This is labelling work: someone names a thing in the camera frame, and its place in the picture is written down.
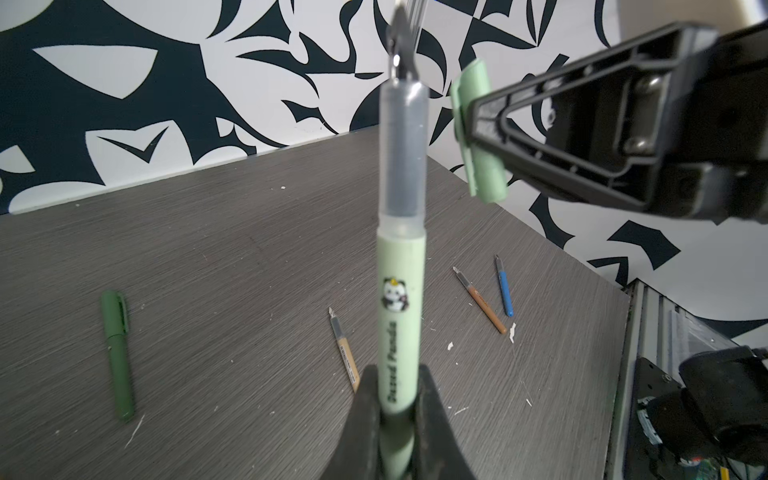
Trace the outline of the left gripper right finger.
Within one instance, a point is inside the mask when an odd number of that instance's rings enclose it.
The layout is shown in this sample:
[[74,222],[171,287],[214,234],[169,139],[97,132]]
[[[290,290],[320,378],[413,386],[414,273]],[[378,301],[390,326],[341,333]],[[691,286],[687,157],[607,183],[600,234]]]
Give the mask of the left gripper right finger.
[[476,479],[453,434],[433,376],[424,364],[419,366],[415,401],[415,478]]

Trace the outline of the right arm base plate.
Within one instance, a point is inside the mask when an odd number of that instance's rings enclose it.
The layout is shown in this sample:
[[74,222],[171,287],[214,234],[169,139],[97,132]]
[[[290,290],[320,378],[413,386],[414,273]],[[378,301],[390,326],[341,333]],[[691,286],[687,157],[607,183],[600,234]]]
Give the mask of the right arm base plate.
[[685,479],[685,468],[660,441],[652,425],[648,407],[668,393],[678,393],[682,385],[650,360],[635,363],[629,424],[622,474],[624,479]]

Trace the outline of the blue pen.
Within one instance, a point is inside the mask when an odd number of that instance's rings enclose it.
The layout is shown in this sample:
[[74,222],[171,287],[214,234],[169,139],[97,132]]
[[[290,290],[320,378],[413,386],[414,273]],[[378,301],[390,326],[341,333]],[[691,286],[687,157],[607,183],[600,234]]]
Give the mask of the blue pen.
[[504,312],[508,317],[514,316],[514,308],[510,295],[510,287],[503,262],[498,254],[494,256],[494,264],[497,272],[497,278],[500,287]]

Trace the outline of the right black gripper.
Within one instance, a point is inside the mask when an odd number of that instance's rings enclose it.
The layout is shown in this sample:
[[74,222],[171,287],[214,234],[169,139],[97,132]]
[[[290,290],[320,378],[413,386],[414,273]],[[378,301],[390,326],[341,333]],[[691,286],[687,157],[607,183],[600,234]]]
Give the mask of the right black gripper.
[[659,186],[664,217],[764,224],[767,24],[717,39],[673,23],[496,90],[490,146],[558,199],[649,210]]

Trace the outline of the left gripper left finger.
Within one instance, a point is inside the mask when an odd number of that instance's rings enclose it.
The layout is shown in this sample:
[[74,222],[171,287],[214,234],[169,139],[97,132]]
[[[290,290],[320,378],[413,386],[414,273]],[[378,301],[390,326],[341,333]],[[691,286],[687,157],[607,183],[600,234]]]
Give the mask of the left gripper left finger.
[[378,368],[364,368],[340,439],[321,479],[378,479],[381,407]]

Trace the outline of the green pen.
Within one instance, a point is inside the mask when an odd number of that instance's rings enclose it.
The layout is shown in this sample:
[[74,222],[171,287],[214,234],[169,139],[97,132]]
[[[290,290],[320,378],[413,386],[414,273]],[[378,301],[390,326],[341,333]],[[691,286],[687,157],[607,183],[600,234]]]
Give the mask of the green pen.
[[389,78],[379,99],[377,228],[379,453],[382,476],[406,476],[414,451],[414,406],[426,261],[428,89],[416,67],[418,24],[404,1],[387,29]]
[[129,422],[135,407],[127,343],[127,304],[124,296],[115,290],[105,290],[100,304],[116,416],[122,422]]

